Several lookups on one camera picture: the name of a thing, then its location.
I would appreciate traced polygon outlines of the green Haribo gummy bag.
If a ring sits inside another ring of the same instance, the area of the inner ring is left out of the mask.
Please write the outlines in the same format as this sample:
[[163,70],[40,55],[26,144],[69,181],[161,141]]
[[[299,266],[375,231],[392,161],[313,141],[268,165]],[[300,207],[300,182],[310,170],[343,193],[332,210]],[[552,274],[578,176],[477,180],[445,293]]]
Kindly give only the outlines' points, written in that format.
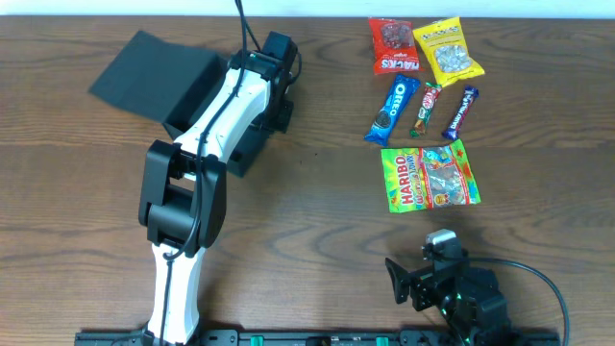
[[481,202],[464,144],[382,149],[388,209],[392,213],[433,210]]

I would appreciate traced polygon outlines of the dark green gift box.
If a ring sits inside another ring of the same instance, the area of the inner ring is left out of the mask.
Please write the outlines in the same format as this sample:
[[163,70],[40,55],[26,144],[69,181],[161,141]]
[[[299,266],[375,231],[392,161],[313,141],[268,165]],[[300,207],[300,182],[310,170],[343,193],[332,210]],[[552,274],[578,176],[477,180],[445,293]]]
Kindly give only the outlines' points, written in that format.
[[160,123],[171,139],[147,151],[147,180],[188,178],[198,170],[244,176],[272,132],[237,127],[244,66],[218,53],[166,42],[139,31],[90,87],[123,110]]

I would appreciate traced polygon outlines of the red Hacks candy bag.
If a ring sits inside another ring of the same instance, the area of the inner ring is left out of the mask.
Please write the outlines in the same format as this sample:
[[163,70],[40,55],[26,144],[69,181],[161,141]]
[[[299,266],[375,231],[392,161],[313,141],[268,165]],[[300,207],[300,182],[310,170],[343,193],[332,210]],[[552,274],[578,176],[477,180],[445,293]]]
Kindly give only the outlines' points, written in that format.
[[422,70],[410,21],[370,17],[368,24],[374,44],[376,75]]

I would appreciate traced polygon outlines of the blue Oreo cookie pack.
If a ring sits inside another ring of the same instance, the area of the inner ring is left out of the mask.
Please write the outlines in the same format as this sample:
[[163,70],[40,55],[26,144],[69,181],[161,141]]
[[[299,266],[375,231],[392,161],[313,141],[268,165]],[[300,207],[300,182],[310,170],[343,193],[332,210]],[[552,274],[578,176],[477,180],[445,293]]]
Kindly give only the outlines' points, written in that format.
[[398,74],[364,140],[387,146],[401,114],[420,85],[418,79]]

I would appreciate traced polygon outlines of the yellow nut snack bag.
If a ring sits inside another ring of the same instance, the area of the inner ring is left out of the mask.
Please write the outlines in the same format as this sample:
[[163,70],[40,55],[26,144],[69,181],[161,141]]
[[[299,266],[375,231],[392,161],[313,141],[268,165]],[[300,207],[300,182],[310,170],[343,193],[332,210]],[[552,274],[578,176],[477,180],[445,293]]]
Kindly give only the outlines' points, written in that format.
[[442,87],[485,74],[469,54],[458,16],[414,29],[413,35],[430,64],[435,81]]

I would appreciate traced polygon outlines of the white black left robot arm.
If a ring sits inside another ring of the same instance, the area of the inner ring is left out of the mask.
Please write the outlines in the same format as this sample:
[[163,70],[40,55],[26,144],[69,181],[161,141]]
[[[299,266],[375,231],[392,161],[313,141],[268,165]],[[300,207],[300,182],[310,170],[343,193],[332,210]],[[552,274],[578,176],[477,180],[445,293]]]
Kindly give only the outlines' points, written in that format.
[[198,119],[172,142],[150,146],[138,220],[157,274],[142,344],[195,344],[201,267],[225,220],[227,174],[243,176],[268,137],[286,131],[293,111],[286,93],[300,63],[297,44],[278,32],[257,51],[242,48]]

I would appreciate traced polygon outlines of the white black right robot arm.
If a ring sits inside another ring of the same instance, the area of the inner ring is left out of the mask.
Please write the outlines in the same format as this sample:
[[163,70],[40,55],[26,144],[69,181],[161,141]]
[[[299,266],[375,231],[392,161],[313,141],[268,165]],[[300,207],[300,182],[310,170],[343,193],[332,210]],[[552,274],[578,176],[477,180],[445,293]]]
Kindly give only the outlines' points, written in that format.
[[426,245],[424,255],[431,265],[412,272],[393,259],[385,260],[398,304],[410,301],[417,311],[438,309],[453,336],[464,345],[516,342],[507,300],[493,271],[471,266],[462,248]]

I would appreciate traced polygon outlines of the green red candy bar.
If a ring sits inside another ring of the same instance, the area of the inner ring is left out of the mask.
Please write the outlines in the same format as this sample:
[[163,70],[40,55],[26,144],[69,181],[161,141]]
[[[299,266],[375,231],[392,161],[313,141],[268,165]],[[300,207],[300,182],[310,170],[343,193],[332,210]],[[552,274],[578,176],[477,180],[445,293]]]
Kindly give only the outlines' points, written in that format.
[[431,113],[442,91],[439,84],[425,83],[424,96],[421,101],[416,121],[409,131],[411,137],[423,136],[427,132]]

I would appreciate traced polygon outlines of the purple Dairy Milk bar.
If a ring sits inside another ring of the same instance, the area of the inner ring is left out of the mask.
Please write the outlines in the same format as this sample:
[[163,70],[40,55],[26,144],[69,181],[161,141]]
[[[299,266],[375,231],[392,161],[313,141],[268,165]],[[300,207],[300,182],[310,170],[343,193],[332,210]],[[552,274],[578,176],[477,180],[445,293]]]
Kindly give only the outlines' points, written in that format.
[[459,129],[470,110],[473,103],[479,98],[480,92],[476,87],[466,86],[463,90],[462,98],[455,115],[447,128],[442,132],[442,136],[448,140],[458,140]]

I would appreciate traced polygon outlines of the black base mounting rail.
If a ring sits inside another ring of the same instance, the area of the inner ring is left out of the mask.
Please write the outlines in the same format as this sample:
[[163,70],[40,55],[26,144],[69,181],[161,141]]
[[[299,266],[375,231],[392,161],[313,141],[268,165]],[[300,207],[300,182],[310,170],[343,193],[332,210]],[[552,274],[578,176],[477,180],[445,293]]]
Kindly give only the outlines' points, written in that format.
[[[81,332],[75,334],[75,346],[139,346],[160,342],[147,332],[122,333]],[[468,345],[450,333],[427,330],[402,330],[395,333],[334,333],[334,332],[238,332],[208,330],[192,337],[191,346],[454,346]]]

